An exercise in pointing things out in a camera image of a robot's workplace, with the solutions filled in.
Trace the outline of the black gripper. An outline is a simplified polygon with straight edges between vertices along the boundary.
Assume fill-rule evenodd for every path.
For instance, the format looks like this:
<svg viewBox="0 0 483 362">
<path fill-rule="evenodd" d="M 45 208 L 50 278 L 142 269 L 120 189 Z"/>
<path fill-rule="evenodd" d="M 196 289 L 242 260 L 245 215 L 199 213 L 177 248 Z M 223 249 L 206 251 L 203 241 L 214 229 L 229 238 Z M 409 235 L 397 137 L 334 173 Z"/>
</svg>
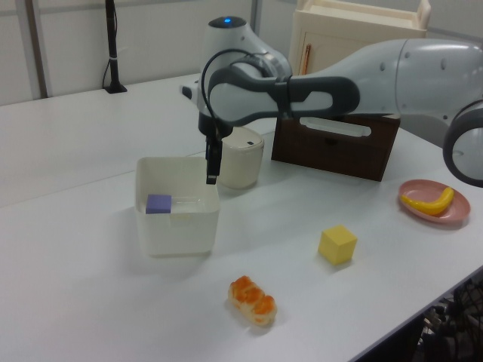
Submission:
<svg viewBox="0 0 483 362">
<path fill-rule="evenodd" d="M 231 134 L 231 126 L 223 123 L 220 119 L 211 115 L 199 113 L 198 115 L 198 129 L 205 135 L 205 160 L 207 162 L 206 168 L 206 183 L 208 185 L 215 185 L 217 177 L 220 175 L 220 165 L 222 160 L 222 140 Z"/>
</svg>

